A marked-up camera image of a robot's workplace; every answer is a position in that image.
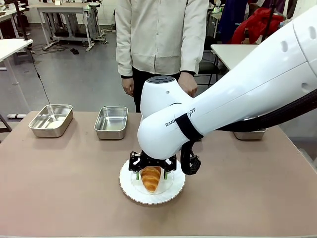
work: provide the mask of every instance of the person's right hand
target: person's right hand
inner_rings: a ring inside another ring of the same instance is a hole
[[[133,89],[134,89],[133,78],[123,78],[121,84],[125,93],[133,97]]]

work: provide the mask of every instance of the bread roll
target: bread roll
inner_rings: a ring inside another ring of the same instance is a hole
[[[155,192],[159,185],[160,166],[147,166],[141,170],[141,180],[149,192]]]

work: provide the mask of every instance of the white jacket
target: white jacket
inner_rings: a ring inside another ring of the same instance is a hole
[[[118,72],[198,73],[209,0],[117,0]]]

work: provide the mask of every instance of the paper plate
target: paper plate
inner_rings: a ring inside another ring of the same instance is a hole
[[[167,179],[164,179],[162,170],[157,190],[150,193],[143,186],[141,175],[137,180],[136,174],[129,171],[129,160],[127,160],[121,168],[119,181],[123,192],[131,199],[144,204],[160,204],[168,202],[180,193],[185,183],[185,174],[182,172],[180,162],[177,161],[176,170],[171,171]]]

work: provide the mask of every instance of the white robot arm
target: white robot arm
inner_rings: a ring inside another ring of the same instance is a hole
[[[166,160],[213,130],[258,116],[249,129],[273,126],[316,108],[314,101],[317,6],[271,35],[195,98],[175,79],[149,79],[142,92],[138,141],[147,156]]]

